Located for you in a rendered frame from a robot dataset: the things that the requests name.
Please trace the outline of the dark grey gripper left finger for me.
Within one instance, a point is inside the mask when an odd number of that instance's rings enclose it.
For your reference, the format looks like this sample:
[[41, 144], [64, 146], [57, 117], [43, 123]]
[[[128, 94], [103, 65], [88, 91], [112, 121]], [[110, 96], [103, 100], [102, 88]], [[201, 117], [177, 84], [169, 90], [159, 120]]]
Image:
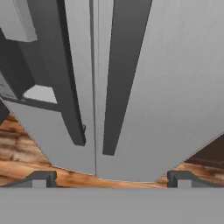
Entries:
[[34, 171], [24, 179], [20, 179], [3, 187], [56, 187], [56, 171]]

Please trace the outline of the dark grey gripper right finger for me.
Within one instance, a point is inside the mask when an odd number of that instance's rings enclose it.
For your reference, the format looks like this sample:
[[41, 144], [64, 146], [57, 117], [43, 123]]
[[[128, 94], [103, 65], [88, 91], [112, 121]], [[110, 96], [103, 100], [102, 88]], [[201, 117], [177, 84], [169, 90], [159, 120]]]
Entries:
[[220, 184], [212, 183], [210, 181], [198, 178], [190, 171], [168, 171], [168, 187], [180, 188], [181, 182], [185, 182], [191, 188], [199, 187], [222, 187]]

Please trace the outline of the plain grey fridge door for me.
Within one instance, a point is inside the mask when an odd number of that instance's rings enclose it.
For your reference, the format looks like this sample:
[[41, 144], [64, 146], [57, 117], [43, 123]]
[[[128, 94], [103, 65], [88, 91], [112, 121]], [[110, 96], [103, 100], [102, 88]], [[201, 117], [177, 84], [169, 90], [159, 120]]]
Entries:
[[103, 136], [114, 0], [94, 2], [96, 174], [156, 180], [224, 134], [224, 0], [153, 0], [114, 156]]

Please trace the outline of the dark brown cabinet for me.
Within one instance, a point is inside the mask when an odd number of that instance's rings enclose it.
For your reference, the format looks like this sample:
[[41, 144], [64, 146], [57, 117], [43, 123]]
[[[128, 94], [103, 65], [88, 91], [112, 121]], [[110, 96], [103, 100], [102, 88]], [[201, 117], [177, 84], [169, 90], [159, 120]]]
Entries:
[[224, 134], [195, 153], [186, 162], [224, 169]]

